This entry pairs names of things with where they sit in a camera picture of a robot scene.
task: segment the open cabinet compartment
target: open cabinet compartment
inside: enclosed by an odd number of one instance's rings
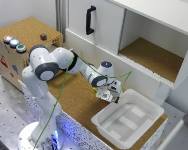
[[[173,84],[187,51],[188,35],[126,9],[120,56]]]

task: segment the green cable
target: green cable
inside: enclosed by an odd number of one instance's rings
[[[64,76],[62,88],[61,88],[61,91],[60,91],[59,96],[58,96],[58,99],[57,99],[57,101],[56,101],[56,103],[55,103],[55,105],[54,105],[54,108],[53,108],[53,110],[52,110],[52,113],[51,113],[51,115],[50,115],[50,118],[48,119],[48,121],[47,121],[45,127],[43,128],[41,134],[39,135],[39,137],[38,137],[38,139],[37,139],[37,141],[36,141],[36,144],[35,144],[35,146],[34,146],[34,149],[36,148],[36,145],[38,144],[38,142],[39,142],[39,140],[40,140],[40,138],[41,138],[43,132],[45,131],[46,127],[48,126],[48,124],[49,124],[49,122],[50,122],[50,120],[51,120],[51,118],[52,118],[52,115],[53,115],[53,113],[54,113],[54,110],[55,110],[55,108],[56,108],[56,106],[57,106],[57,104],[58,104],[58,102],[59,102],[59,99],[61,98],[61,94],[62,94],[64,85],[65,85],[65,81],[66,81],[66,77],[67,77],[67,74],[68,74],[68,68],[69,68],[69,66],[70,66],[70,64],[71,64],[71,62],[72,62],[73,59],[74,59],[74,57],[71,58],[70,61],[69,61],[69,64],[68,64],[68,67],[67,67],[67,69],[66,69],[66,73],[65,73],[65,76]]]
[[[58,99],[57,99],[57,101],[56,101],[56,103],[55,103],[55,105],[54,105],[54,108],[53,108],[53,110],[52,110],[52,113],[51,113],[51,115],[50,115],[50,118],[48,119],[48,121],[47,121],[45,127],[43,128],[41,134],[40,134],[39,137],[38,137],[38,140],[36,141],[36,144],[35,144],[35,146],[34,146],[34,149],[36,148],[36,145],[38,144],[38,142],[39,142],[39,140],[40,140],[40,138],[41,138],[43,132],[45,131],[46,127],[48,126],[48,124],[49,124],[49,122],[50,122],[50,120],[51,120],[51,118],[52,118],[52,115],[53,115],[53,113],[54,113],[54,110],[55,110],[55,108],[56,108],[56,106],[57,106],[57,104],[58,104],[58,102],[59,102],[59,100],[60,100],[60,98],[61,98],[61,94],[62,94],[64,85],[65,85],[65,81],[66,81],[66,77],[67,77],[67,74],[68,74],[68,68],[69,68],[69,66],[70,66],[70,64],[71,64],[71,62],[72,62],[73,59],[74,59],[74,57],[71,58],[70,61],[69,61],[69,64],[68,64],[68,67],[67,67],[67,69],[66,69],[66,73],[65,73],[65,76],[64,76],[64,81],[63,81],[63,84],[62,84],[62,88],[61,88],[61,91],[60,91],[59,96],[58,96]],[[125,85],[125,82],[127,81],[128,77],[129,77],[129,75],[132,73],[132,71],[130,71],[130,72],[128,72],[128,73],[125,73],[125,74],[123,74],[123,75],[120,75],[120,76],[105,76],[105,75],[99,73],[97,70],[93,69],[83,58],[80,58],[80,59],[81,59],[84,63],[86,63],[93,71],[95,71],[96,73],[98,73],[98,74],[101,75],[101,76],[108,77],[108,78],[119,78],[119,77],[123,77],[123,76],[126,76],[126,75],[127,75],[125,81],[123,82],[122,88],[121,88],[121,90],[120,90],[120,94],[121,94],[122,89],[123,89],[123,87],[124,87],[124,85]]]

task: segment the cabinet door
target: cabinet door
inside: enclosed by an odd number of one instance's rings
[[[86,13],[91,6],[91,28],[86,35]],[[69,29],[94,45],[118,53],[124,8],[107,0],[69,0]]]

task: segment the white wall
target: white wall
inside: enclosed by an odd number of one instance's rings
[[[171,90],[167,102],[186,112],[188,110],[188,77],[177,87]]]
[[[0,28],[30,16],[56,29],[55,0],[0,0]]]

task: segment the cabinet shelf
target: cabinet shelf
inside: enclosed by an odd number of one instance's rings
[[[184,60],[184,58],[143,38],[138,38],[120,50],[119,53],[171,82],[175,82]]]

